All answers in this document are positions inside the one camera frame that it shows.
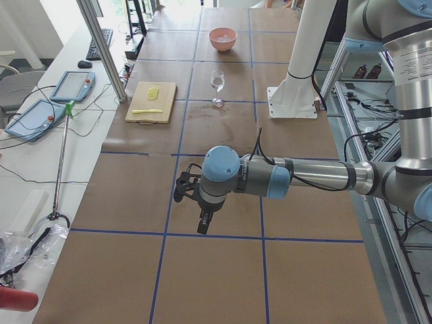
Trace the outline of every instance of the white table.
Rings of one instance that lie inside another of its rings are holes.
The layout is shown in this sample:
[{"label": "white table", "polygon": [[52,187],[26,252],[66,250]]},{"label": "white table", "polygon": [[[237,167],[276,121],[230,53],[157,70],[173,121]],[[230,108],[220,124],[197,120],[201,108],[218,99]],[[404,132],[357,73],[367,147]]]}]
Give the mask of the white table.
[{"label": "white table", "polygon": [[[113,29],[114,35],[110,51],[117,70],[121,71],[124,63],[127,62],[124,56],[124,36],[118,34],[117,28]],[[64,71],[78,70],[76,64],[78,61],[85,58],[90,40],[91,37],[87,27],[79,27],[51,64],[38,86],[42,88],[44,86],[56,85]],[[94,61],[93,67],[90,70],[96,73],[96,83],[88,98],[82,103],[76,104],[72,111],[73,114],[76,114],[79,110],[83,110],[102,92],[104,85],[110,83],[101,61]],[[44,90],[47,97],[49,97],[52,90],[53,89]],[[44,96],[40,92],[36,92],[26,100],[19,112],[23,112],[36,100],[41,98],[44,98]],[[107,135],[115,110],[117,109],[118,100],[111,86],[104,92],[101,98],[98,99],[97,103],[103,109],[103,113],[93,131],[87,137],[79,137],[71,131],[67,134],[62,177],[62,181],[64,182],[87,182],[90,179],[101,150],[102,142]],[[86,134],[93,127],[100,114],[101,109],[93,104],[74,119],[70,120],[70,128],[79,134]],[[50,130],[34,143],[26,143],[5,150],[0,149],[0,153],[3,154],[0,158],[0,165],[13,170],[28,180],[55,181],[57,177],[63,127],[64,123],[62,123],[59,128]],[[0,135],[0,140],[10,137],[10,135],[3,133]],[[1,141],[0,147],[11,146],[21,142],[23,141],[18,139]],[[36,216],[36,220],[39,220],[49,215],[52,211],[55,183],[35,184],[32,182],[25,182],[16,175],[4,169],[0,169],[1,230],[4,231],[10,228],[14,219],[20,214],[20,209],[23,204],[26,203],[27,205],[34,205],[36,207],[37,201],[28,200],[29,194],[35,193],[35,190],[44,190],[46,192],[46,198],[42,199],[42,207]],[[58,211],[68,216],[72,221],[85,190],[86,184],[62,184]],[[61,247],[63,246],[63,241],[60,240],[59,244],[50,252],[50,258],[57,260]],[[53,268],[54,266],[43,269],[34,263],[26,264],[22,270],[14,276],[17,289],[38,294],[40,304]],[[77,280],[79,280],[79,273],[71,273],[71,275],[76,275]],[[2,323],[31,323],[37,309],[38,307],[28,313],[0,310],[0,319]]]}]

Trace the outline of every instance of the pink bowl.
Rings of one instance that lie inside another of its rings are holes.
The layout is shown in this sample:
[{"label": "pink bowl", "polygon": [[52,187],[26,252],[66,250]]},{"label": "pink bowl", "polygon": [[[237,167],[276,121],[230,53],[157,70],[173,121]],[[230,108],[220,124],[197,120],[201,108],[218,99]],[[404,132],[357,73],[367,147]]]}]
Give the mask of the pink bowl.
[{"label": "pink bowl", "polygon": [[212,46],[219,52],[226,52],[236,43],[237,32],[226,27],[216,28],[210,32],[209,38]]}]

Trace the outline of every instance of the wine glass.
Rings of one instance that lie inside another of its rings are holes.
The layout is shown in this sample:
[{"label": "wine glass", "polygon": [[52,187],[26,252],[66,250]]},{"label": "wine glass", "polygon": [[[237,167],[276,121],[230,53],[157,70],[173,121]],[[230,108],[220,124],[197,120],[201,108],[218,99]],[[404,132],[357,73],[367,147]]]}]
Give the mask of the wine glass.
[{"label": "wine glass", "polygon": [[210,82],[213,89],[216,90],[216,98],[213,98],[211,102],[215,107],[222,107],[224,102],[221,98],[219,98],[219,91],[223,89],[223,85],[225,84],[223,72],[221,70],[215,70],[211,72]]}]

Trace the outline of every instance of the gray chair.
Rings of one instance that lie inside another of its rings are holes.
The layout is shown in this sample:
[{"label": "gray chair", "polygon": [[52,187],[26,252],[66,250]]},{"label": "gray chair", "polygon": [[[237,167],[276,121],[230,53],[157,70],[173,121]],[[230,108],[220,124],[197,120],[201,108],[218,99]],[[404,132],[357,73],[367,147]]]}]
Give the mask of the gray chair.
[{"label": "gray chair", "polygon": [[16,68],[0,64],[0,68],[13,74],[0,80],[0,128],[5,127],[5,117],[17,111],[24,99],[30,94],[42,78],[44,71],[20,73]]}]

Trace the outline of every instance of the wooden cutting board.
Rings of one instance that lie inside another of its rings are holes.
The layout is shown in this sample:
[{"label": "wooden cutting board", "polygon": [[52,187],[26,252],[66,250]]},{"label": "wooden cutting board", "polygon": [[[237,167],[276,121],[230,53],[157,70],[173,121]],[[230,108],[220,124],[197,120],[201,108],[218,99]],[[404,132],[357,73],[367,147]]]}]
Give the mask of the wooden cutting board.
[{"label": "wooden cutting board", "polygon": [[[157,99],[148,100],[147,92],[151,86],[158,86]],[[177,84],[175,82],[139,82],[125,120],[129,123],[168,124]],[[132,113],[132,110],[160,109],[163,113]]]}]

